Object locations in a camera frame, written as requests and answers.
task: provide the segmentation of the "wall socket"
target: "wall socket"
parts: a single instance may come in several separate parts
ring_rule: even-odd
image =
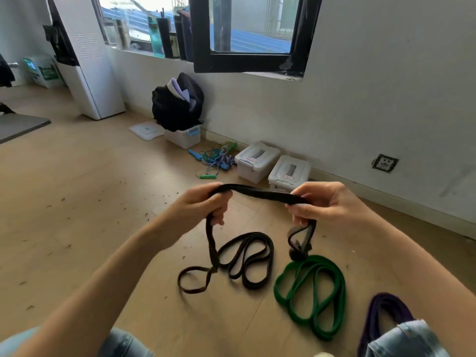
[[[372,162],[372,168],[382,170],[390,173],[396,166],[400,159],[392,158],[391,156],[379,154],[377,159]]]

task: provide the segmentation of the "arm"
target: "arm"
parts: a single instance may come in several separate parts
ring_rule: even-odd
[[[476,297],[410,237],[378,216],[342,183],[308,182],[293,194],[312,205],[288,206],[297,224],[324,223],[412,296],[411,305],[453,356],[476,349]]]
[[[45,321],[15,357],[95,356],[155,255],[213,211],[223,225],[231,193],[210,183],[185,192],[168,210],[131,236],[73,296]]]

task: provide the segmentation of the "plastic storage box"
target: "plastic storage box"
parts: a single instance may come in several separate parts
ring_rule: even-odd
[[[268,177],[269,187],[290,193],[306,183],[310,172],[311,164],[308,161],[282,155]]]
[[[259,183],[273,168],[280,150],[263,143],[254,143],[235,156],[238,175],[252,183]]]
[[[200,142],[200,125],[187,130],[165,130],[165,138],[183,149],[188,149]]]

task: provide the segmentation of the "storage box lid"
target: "storage box lid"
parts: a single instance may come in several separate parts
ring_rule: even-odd
[[[311,164],[308,161],[282,155],[271,171],[268,180],[270,184],[294,189],[309,179]]]
[[[240,163],[246,164],[253,168],[253,171],[260,172],[263,168],[266,168],[272,163],[279,153],[280,150],[278,148],[268,147],[263,143],[257,142],[237,154],[235,156],[235,162],[238,165]]]

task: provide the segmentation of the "hand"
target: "hand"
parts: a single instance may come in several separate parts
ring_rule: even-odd
[[[223,226],[223,214],[228,209],[228,201],[233,193],[217,193],[209,198],[210,192],[221,184],[223,183],[208,183],[188,189],[167,210],[146,225],[149,234],[160,234],[157,238],[161,250],[173,246],[183,234],[196,227],[211,212],[211,225]]]
[[[286,205],[293,221],[301,226],[308,219],[323,221],[331,227],[363,227],[381,218],[367,207],[344,184],[339,182],[306,182],[291,194],[299,195],[312,204]]]

